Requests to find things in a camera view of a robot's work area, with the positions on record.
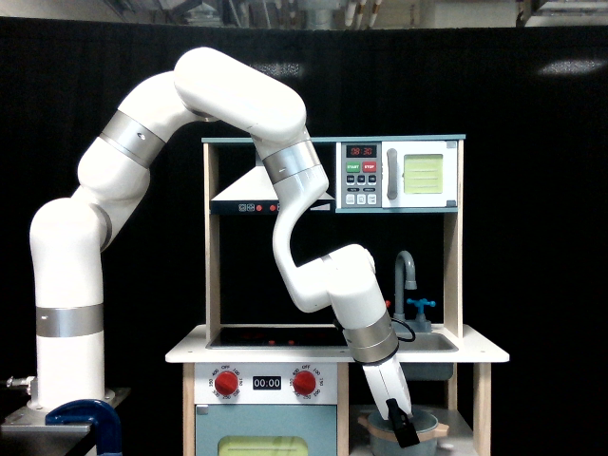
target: stovetop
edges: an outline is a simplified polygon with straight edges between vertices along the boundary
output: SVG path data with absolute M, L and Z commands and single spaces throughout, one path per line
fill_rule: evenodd
M 211 349 L 291 349 L 306 347 L 346 347 L 336 328 L 222 328 L 209 344 Z

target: faucet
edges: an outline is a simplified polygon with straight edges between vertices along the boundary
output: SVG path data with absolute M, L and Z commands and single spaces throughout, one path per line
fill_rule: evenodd
M 404 285 L 403 270 L 406 269 L 406 283 Z M 414 258 L 411 254 L 404 250 L 399 252 L 395 260 L 395 313 L 394 318 L 406 321 L 406 312 L 403 302 L 404 290 L 416 290 L 416 267 L 414 266 Z

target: black backdrop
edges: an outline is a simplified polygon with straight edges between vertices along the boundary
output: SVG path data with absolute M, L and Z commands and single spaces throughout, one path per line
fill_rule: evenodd
M 1 19 L 0 379 L 35 373 L 33 214 L 74 191 L 78 160 L 124 95 L 198 46 L 251 65 L 297 64 L 298 76 L 279 79 L 304 99 L 313 136 L 466 134 L 465 323 L 511 354 L 493 367 L 493 452 L 561 452 L 598 440 L 575 437 L 580 417 L 605 406 L 596 325 L 605 303 L 608 67 L 541 70 L 608 62 L 607 28 L 350 33 Z M 181 366 L 164 355 L 204 319 L 200 138 L 216 136 L 241 134 L 193 124 L 174 135 L 152 166 L 148 194 L 103 255 L 106 383 L 133 389 L 122 407 L 125 454 L 181 451 Z M 235 153 L 222 159 L 222 178 L 251 165 Z M 407 248 L 422 292 L 441 294 L 438 218 L 320 217 L 296 228 L 297 259 L 358 241 L 376 257 L 390 298 L 394 257 Z M 227 318 L 328 321 L 283 302 L 272 224 L 222 220 Z M 470 367 L 462 374 L 470 422 Z M 355 376 L 352 400 L 365 402 Z M 439 402 L 429 389 L 414 385 L 414 400 Z

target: oven door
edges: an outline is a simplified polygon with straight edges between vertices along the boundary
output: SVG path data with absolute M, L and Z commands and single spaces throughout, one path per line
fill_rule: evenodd
M 197 456 L 337 453 L 336 406 L 224 404 L 199 410 Z

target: red knob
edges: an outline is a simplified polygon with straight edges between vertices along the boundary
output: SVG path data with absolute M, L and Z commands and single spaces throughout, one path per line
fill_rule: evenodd
M 316 380 L 314 379 L 314 375 L 312 375 L 307 370 L 303 370 L 302 372 L 298 372 L 294 378 L 294 390 L 298 394 L 302 394 L 303 396 L 308 396 L 311 394 L 316 388 Z
M 224 396 L 229 396 L 238 388 L 238 378 L 232 372 L 225 370 L 216 377 L 216 391 Z

